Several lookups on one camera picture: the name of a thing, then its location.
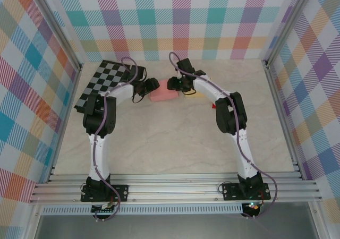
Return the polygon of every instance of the checkerboard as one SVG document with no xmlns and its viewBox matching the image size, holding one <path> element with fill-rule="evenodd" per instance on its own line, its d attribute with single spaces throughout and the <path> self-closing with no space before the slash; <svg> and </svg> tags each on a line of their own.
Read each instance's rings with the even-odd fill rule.
<svg viewBox="0 0 340 239">
<path fill-rule="evenodd" d="M 74 108 L 79 113 L 84 113 L 87 98 L 91 92 L 102 93 L 109 88 L 113 88 L 119 82 L 128 77 L 128 72 L 125 71 L 125 67 L 121 63 L 111 62 L 103 60 L 89 84 L 84 89 L 79 100 L 76 102 Z"/>
</svg>

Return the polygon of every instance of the pink sponge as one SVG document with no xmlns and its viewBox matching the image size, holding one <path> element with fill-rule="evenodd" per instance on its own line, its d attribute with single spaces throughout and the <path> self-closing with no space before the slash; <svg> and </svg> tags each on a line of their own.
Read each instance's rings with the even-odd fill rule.
<svg viewBox="0 0 340 239">
<path fill-rule="evenodd" d="M 168 90 L 168 80 L 161 80 L 159 82 L 159 88 L 150 93 L 150 99 L 152 102 L 158 102 L 168 99 L 173 99 L 179 96 L 179 93 L 175 90 Z"/>
</svg>

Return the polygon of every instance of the purple cable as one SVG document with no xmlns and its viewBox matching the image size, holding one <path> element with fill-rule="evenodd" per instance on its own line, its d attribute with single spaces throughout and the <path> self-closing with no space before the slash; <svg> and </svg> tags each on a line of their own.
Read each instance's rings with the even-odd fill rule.
<svg viewBox="0 0 340 239">
<path fill-rule="evenodd" d="M 97 145 L 97 135 L 99 134 L 99 132 L 100 132 L 100 130 L 103 128 L 103 126 L 104 126 L 104 124 L 105 124 L 105 122 L 106 122 L 106 117 L 107 117 L 107 101 L 106 101 L 106 97 L 107 97 L 107 95 L 108 94 L 110 94 L 112 91 L 114 91 L 114 90 L 116 90 L 116 89 L 118 89 L 118 88 L 121 88 L 121 87 L 123 87 L 123 86 L 126 86 L 126 85 L 128 85 L 128 84 L 130 84 L 136 77 L 137 77 L 137 73 L 138 73 L 138 66 L 137 66 L 137 63 L 135 62 L 135 60 L 133 60 L 132 58 L 130 58 L 130 57 L 123 57 L 122 59 L 121 59 L 121 62 L 122 62 L 122 64 L 123 64 L 123 66 L 125 67 L 125 69 L 128 71 L 128 72 L 130 72 L 130 70 L 126 67 L 126 65 L 124 65 L 124 63 L 123 63 L 123 61 L 125 60 L 125 59 L 129 59 L 129 60 L 131 60 L 133 63 L 134 63 L 134 65 L 136 66 L 136 72 L 135 72 L 135 74 L 134 74 L 134 76 L 133 76 L 133 78 L 130 80 L 130 81 L 128 81 L 127 83 L 124 83 L 124 84 L 122 84 L 122 85 L 117 85 L 117 86 L 115 86 L 115 87 L 113 87 L 112 89 L 110 89 L 109 91 L 107 91 L 106 93 L 105 93 L 105 95 L 104 95 L 104 117 L 103 117 L 103 120 L 102 120 L 102 122 L 101 122 L 101 124 L 100 124 L 100 126 L 99 126 L 99 128 L 97 129 L 97 131 L 95 132 L 95 136 L 94 136 L 94 138 L 93 138 L 93 156 L 92 156 L 92 158 L 93 158 L 93 166 L 95 167 L 95 171 L 96 171 L 96 173 L 98 174 L 98 176 L 99 176 L 99 178 L 117 195 L 117 197 L 118 197 L 118 203 L 117 203 L 117 208 L 116 208 L 116 210 L 115 210 L 115 212 L 113 213 L 113 214 L 111 214 L 108 218 L 106 218 L 106 219 L 99 219 L 98 217 L 97 217 L 97 213 L 98 213 L 98 211 L 96 211 L 95 212 L 95 218 L 96 218 L 96 221 L 98 221 L 98 220 L 100 220 L 100 221 L 107 221 L 107 220 L 110 220 L 110 219 L 112 219 L 115 215 L 116 215 L 116 213 L 119 211 L 119 209 L 120 209 L 120 206 L 121 206 L 121 197 L 119 196 L 119 193 L 102 177 L 102 175 L 100 174 L 100 172 L 99 172 L 99 170 L 98 170 L 98 168 L 97 168 L 97 163 L 96 163 L 96 145 Z"/>
<path fill-rule="evenodd" d="M 181 69 L 179 69 L 179 67 L 172 61 L 171 59 L 171 55 L 174 55 L 176 56 L 176 58 L 178 59 L 178 61 L 180 60 L 179 56 L 174 53 L 174 52 L 170 52 L 169 53 L 169 60 L 170 60 L 170 63 L 175 67 L 175 69 L 177 69 L 178 71 L 180 71 L 181 73 L 185 74 L 185 75 L 189 75 L 189 76 L 193 76 L 193 77 L 196 77 L 198 79 L 201 79 L 201 80 L 204 80 L 205 82 L 207 82 L 208 84 L 210 84 L 211 86 L 213 86 L 216 90 L 218 90 L 220 93 L 222 93 L 224 96 L 226 96 L 230 103 L 232 104 L 232 107 L 233 107 L 233 110 L 234 110 L 234 116 L 235 116 L 235 119 L 236 121 L 238 122 L 239 121 L 239 117 L 237 116 L 237 112 L 236 112 L 236 107 L 234 105 L 234 101 L 233 99 L 223 91 L 223 89 L 219 88 L 217 85 L 215 85 L 213 82 L 201 77 L 201 76 L 198 76 L 198 75 L 195 75 L 195 74 L 191 74 L 191 73 L 187 73 Z M 263 172 L 262 170 L 260 170 L 255 164 L 253 164 L 249 158 L 247 158 L 245 156 L 245 154 L 243 153 L 242 151 L 242 148 L 241 148 L 241 145 L 240 145 L 240 125 L 238 123 L 236 123 L 236 142 L 237 142 L 237 147 L 239 148 L 240 150 L 240 153 L 242 155 L 242 157 L 248 162 L 248 164 L 250 164 L 253 168 L 255 168 L 258 172 L 260 172 L 261 174 L 265 175 L 266 177 L 268 177 L 269 179 L 271 179 L 274 183 L 274 186 L 275 186 L 275 195 L 274 195 L 274 199 L 273 201 L 270 203 L 270 206 L 268 207 L 268 209 L 266 209 L 263 213 L 259 214 L 257 217 L 261 217 L 263 216 L 264 214 L 266 214 L 269 209 L 273 206 L 273 204 L 275 203 L 276 201 L 276 198 L 277 198 L 277 183 L 275 181 L 275 179 L 273 177 L 271 177 L 269 174 L 267 174 L 266 172 Z"/>
</svg>

